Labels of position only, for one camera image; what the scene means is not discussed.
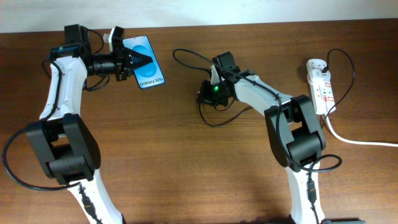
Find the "blue screen Galaxy smartphone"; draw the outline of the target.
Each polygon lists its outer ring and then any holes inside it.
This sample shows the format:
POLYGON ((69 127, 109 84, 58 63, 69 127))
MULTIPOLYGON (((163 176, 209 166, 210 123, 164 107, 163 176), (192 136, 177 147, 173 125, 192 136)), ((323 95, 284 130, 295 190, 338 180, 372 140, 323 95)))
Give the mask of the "blue screen Galaxy smartphone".
POLYGON ((131 62, 135 66, 133 74, 140 89, 145 90, 165 83, 164 75, 148 36, 124 39, 123 44, 133 53, 138 53, 138 55, 131 55, 131 62))

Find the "white power strip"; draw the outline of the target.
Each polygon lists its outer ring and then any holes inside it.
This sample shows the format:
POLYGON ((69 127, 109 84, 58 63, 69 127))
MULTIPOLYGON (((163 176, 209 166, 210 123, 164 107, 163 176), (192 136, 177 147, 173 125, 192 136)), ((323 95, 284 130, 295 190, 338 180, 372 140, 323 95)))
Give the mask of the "white power strip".
POLYGON ((329 110, 334 112, 335 98, 331 88, 331 81, 328 82, 313 82, 310 84, 312 95, 312 104, 315 113, 318 115, 326 115, 329 110))

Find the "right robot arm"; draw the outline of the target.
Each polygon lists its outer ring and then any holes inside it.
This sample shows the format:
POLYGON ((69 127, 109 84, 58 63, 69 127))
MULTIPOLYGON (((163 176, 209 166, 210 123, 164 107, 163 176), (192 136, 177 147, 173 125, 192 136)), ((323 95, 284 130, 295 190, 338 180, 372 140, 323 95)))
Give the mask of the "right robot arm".
POLYGON ((318 193, 318 174, 325 136, 308 96, 290 96, 265 84, 250 70, 242 71, 231 52, 211 61, 210 79, 198 93, 200 105, 228 106, 229 99, 263 115, 272 153, 288 176, 294 223, 321 223, 325 215, 318 193))

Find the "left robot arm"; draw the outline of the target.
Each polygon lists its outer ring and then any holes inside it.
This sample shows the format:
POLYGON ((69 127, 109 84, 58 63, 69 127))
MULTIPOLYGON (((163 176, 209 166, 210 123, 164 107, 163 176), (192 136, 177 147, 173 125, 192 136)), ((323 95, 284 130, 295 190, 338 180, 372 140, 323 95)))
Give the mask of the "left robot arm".
POLYGON ((126 80, 153 61, 124 46, 124 29, 114 27, 105 36, 108 54, 92 52, 89 30, 65 26, 65 43, 51 49, 51 83, 40 118, 26 132, 45 175, 58 190, 67 189, 90 223, 125 223, 101 179, 99 146, 80 116, 81 95, 88 76, 115 75, 126 80))

